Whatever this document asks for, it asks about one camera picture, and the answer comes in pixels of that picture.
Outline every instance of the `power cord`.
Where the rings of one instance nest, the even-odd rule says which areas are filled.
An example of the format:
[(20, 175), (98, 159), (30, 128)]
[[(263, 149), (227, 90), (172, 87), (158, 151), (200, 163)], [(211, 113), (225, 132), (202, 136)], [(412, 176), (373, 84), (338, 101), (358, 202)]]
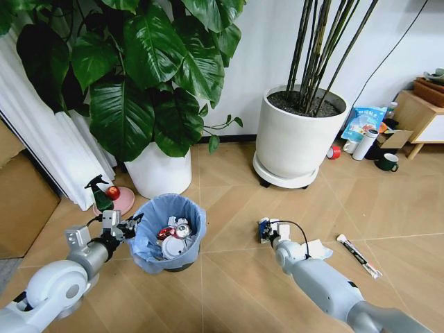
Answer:
[(88, 221), (88, 223), (86, 223), (86, 226), (89, 227), (89, 225), (90, 225), (91, 223), (93, 223), (94, 221), (101, 221), (102, 216), (103, 216), (102, 214), (99, 214), (99, 215), (93, 217), (92, 219), (90, 219), (90, 220)]
[(302, 235), (303, 235), (303, 237), (304, 237), (305, 246), (307, 247), (307, 254), (305, 255), (305, 260), (307, 260), (308, 258), (310, 258), (309, 249), (308, 249), (308, 241), (307, 241), (307, 237), (305, 236), (305, 232), (304, 232), (304, 230), (300, 227), (300, 225), (298, 225), (296, 222), (288, 221), (288, 220), (273, 221), (273, 222), (270, 222), (270, 224), (272, 224), (272, 223), (279, 223), (279, 222), (294, 224), (296, 227), (299, 228), (299, 230), (301, 231), (301, 233), (302, 233)]
[(391, 51), (386, 55), (386, 57), (381, 61), (381, 63), (378, 65), (378, 67), (376, 67), (376, 69), (373, 71), (373, 73), (368, 77), (367, 81), (364, 83), (364, 86), (362, 87), (358, 97), (355, 99), (355, 101), (352, 104), (352, 108), (355, 106), (355, 103), (357, 102), (357, 100), (359, 99), (359, 97), (361, 97), (362, 92), (364, 91), (364, 89), (367, 86), (367, 83), (370, 81), (370, 79), (373, 77), (373, 75), (375, 75), (375, 73), (377, 72), (377, 70), (385, 63), (385, 61), (387, 60), (387, 58), (393, 53), (393, 51), (398, 47), (398, 45), (401, 43), (401, 41), (404, 39), (405, 35), (409, 32), (410, 28), (415, 24), (417, 18), (419, 17), (420, 13), (422, 13), (422, 10), (424, 9), (425, 5), (427, 5), (427, 2), (429, 2), (429, 0), (425, 0), (424, 4), (422, 5), (421, 9), (419, 10), (418, 14), (415, 16), (415, 18), (413, 19), (413, 21), (410, 23), (409, 27), (407, 28), (407, 30), (404, 32), (404, 34), (401, 36), (400, 40), (398, 40), (398, 42), (395, 44), (395, 46), (391, 49)]

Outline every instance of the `caster wheel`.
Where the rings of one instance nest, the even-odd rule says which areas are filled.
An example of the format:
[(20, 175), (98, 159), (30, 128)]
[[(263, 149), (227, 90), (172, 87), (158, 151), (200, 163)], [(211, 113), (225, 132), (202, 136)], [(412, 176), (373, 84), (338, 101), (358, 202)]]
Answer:
[(269, 182), (267, 182), (266, 180), (264, 180), (262, 178), (259, 178), (259, 184), (262, 187), (265, 187), (266, 189), (268, 189), (270, 187), (270, 185), (271, 185)]

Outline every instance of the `bottle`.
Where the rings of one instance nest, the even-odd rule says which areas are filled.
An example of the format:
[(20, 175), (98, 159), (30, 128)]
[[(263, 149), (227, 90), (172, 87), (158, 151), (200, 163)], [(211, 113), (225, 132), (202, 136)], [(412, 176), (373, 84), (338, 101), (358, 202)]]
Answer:
[(390, 102), (390, 104), (387, 105), (387, 111), (384, 119), (393, 119), (393, 116), (395, 116), (395, 109), (397, 106), (398, 103)]
[(354, 160), (362, 161), (364, 156), (367, 154), (368, 149), (370, 149), (370, 147), (373, 145), (373, 142), (375, 142), (377, 135), (377, 130), (371, 129), (366, 131), (366, 134), (364, 134), (364, 137), (362, 138), (361, 142), (359, 143), (358, 147), (356, 147), (355, 152), (352, 155)]
[(92, 190), (94, 201), (96, 202), (96, 207), (99, 211), (103, 212), (104, 210), (112, 210), (114, 208), (114, 203), (105, 195), (105, 192), (103, 192), (97, 184), (107, 184), (107, 182), (102, 179), (102, 175), (92, 178), (85, 188)]

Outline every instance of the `green spray bottle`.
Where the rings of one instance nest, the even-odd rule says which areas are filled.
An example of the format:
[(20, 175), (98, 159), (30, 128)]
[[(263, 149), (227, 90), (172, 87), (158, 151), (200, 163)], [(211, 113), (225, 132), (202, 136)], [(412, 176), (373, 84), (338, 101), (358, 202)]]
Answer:
[(114, 203), (108, 198), (97, 184), (108, 184), (102, 179), (102, 175), (98, 175), (91, 179), (88, 185), (85, 186), (86, 189), (91, 189), (94, 195), (94, 201), (96, 201), (96, 207), (99, 211), (112, 210), (114, 208)]

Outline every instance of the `white plant pot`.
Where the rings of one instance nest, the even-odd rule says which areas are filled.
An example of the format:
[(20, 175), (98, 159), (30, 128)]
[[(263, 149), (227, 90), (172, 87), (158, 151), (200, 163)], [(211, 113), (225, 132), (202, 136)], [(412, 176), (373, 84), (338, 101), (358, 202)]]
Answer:
[(132, 162), (125, 162), (137, 191), (145, 198), (181, 194), (191, 184), (191, 150), (185, 157), (169, 157), (151, 142)]
[[(326, 100), (341, 111), (333, 117), (311, 118), (285, 112), (267, 97), (285, 86), (265, 91), (256, 139), (253, 166), (261, 178), (288, 188), (305, 187), (314, 181), (318, 168), (348, 114), (348, 104), (329, 92)], [(325, 90), (319, 89), (318, 96)]]

